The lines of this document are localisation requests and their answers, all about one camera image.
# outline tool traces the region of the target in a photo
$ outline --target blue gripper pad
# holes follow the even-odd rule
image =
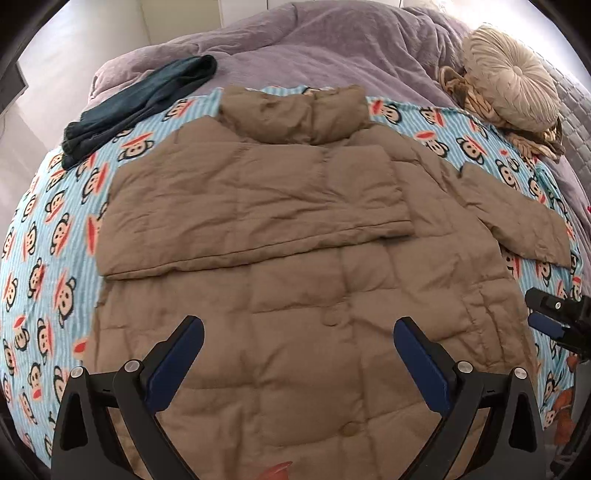
[[[527,323],[533,329],[545,333],[554,340],[560,340],[564,336],[564,325],[539,312],[532,312],[527,317]]]
[[[448,382],[449,375],[446,375],[437,366],[435,360],[431,357],[428,350],[439,348],[437,353],[440,357],[447,356],[443,368],[451,369],[454,362],[445,352],[443,347],[430,342],[424,333],[409,317],[404,317],[394,325],[394,346],[411,374],[416,386],[423,396],[423,400],[429,407],[429,410],[436,411],[442,416],[448,414],[452,408],[452,389],[454,385]]]
[[[186,317],[184,322],[190,322],[189,326],[170,347],[147,383],[144,401],[149,411],[154,414],[168,408],[205,340],[205,328],[201,319],[190,316]],[[171,341],[174,335],[173,333],[167,342]]]

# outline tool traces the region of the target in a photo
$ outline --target dark green cloth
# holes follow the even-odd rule
[[[82,113],[80,121],[64,131],[63,168],[77,166],[122,130],[190,95],[213,77],[216,68],[211,55],[176,60]]]

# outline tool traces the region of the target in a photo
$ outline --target round pillow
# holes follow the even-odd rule
[[[558,93],[534,52],[489,25],[467,36],[463,51],[467,80],[504,120],[529,132],[556,124]]]

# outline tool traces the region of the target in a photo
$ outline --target puffer jacket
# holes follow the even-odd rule
[[[356,86],[230,87],[217,118],[122,166],[109,202],[85,365],[118,369],[185,315],[202,318],[204,347],[159,416],[202,480],[254,480],[281,462],[291,480],[398,478],[439,416],[394,348],[394,322],[411,316],[457,361],[535,380],[499,244],[570,265],[558,215],[371,124]]]

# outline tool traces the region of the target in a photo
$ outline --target quilted panel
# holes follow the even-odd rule
[[[541,60],[556,82],[565,156],[591,198],[591,93],[576,79]]]

